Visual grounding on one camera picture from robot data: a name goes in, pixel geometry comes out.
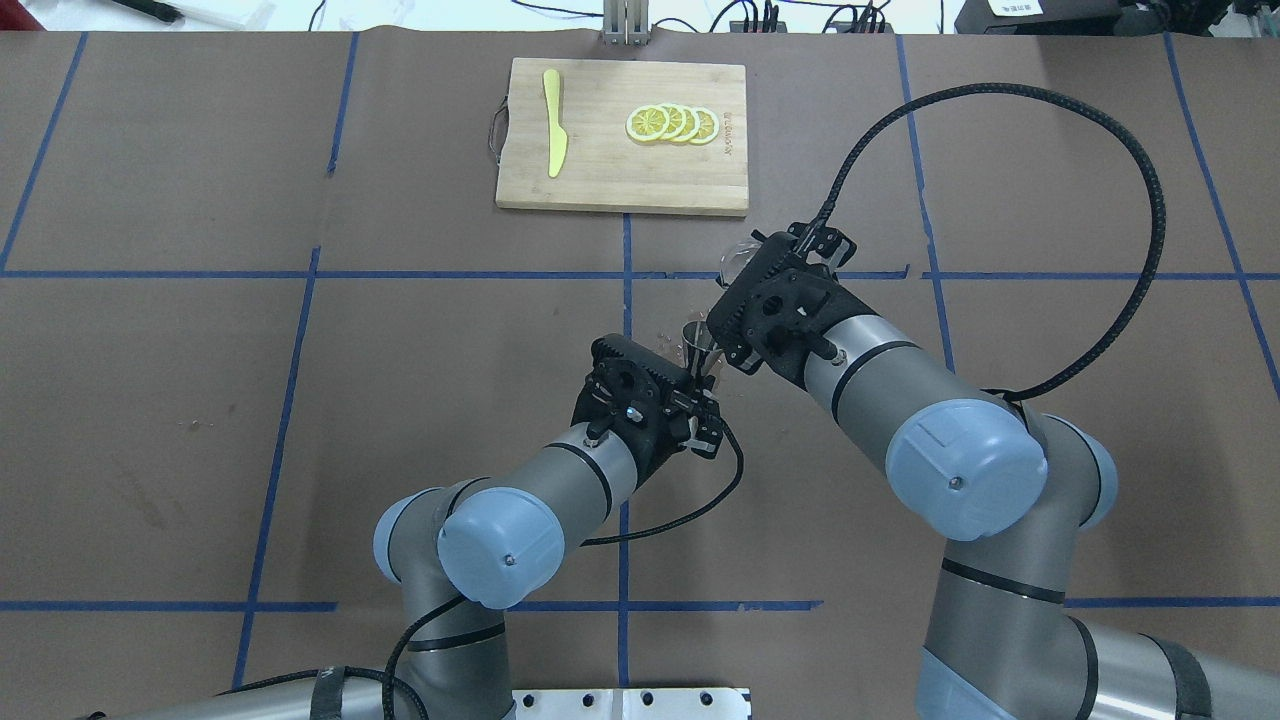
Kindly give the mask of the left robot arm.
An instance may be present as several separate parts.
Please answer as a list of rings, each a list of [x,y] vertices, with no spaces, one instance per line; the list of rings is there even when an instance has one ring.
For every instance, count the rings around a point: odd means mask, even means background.
[[[406,629],[380,667],[335,664],[251,682],[151,719],[512,719],[506,614],[576,550],[659,536],[600,528],[673,455],[744,455],[701,387],[589,380],[571,427],[503,477],[411,495],[380,518],[372,550],[402,591]]]

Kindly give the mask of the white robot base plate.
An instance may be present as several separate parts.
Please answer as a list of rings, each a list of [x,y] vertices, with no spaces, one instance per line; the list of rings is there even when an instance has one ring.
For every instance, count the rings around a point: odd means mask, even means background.
[[[750,691],[710,688],[520,689],[508,719],[751,719]]]

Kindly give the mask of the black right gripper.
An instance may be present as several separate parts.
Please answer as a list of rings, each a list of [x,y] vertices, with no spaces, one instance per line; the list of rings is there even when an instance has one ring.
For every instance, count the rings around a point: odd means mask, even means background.
[[[787,232],[794,237],[792,255],[828,273],[845,268],[858,252],[855,241],[823,222],[794,222]],[[827,275],[777,275],[750,291],[750,348],[777,375],[804,388],[812,355],[826,361],[838,355],[826,332],[869,314],[869,305]]]

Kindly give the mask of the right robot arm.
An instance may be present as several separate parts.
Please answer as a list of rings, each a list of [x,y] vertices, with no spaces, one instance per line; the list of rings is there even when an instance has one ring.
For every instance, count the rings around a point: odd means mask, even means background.
[[[1117,470],[1062,418],[956,377],[794,233],[753,233],[744,334],[824,406],[947,541],[922,646],[922,719],[1275,719],[1277,675],[1101,626],[1064,602]]]

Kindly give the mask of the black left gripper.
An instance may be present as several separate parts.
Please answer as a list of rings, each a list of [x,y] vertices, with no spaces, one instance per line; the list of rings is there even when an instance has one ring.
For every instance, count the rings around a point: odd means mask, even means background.
[[[604,489],[637,489],[685,450],[714,460],[724,434],[710,389],[584,386],[571,416],[571,454]]]

